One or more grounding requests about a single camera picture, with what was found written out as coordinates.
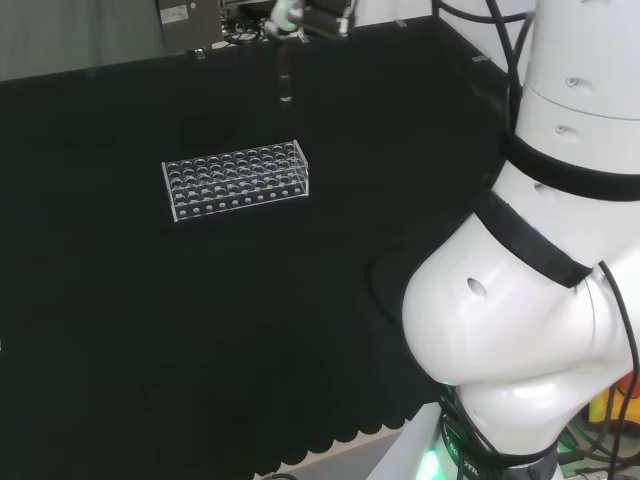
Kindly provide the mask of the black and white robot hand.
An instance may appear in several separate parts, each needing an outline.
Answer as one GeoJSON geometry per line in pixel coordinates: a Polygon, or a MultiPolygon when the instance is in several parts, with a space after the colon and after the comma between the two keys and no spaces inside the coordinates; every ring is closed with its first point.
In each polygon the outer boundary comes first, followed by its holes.
{"type": "Polygon", "coordinates": [[[358,1],[276,1],[265,28],[273,38],[311,34],[328,39],[353,32],[358,1]]]}

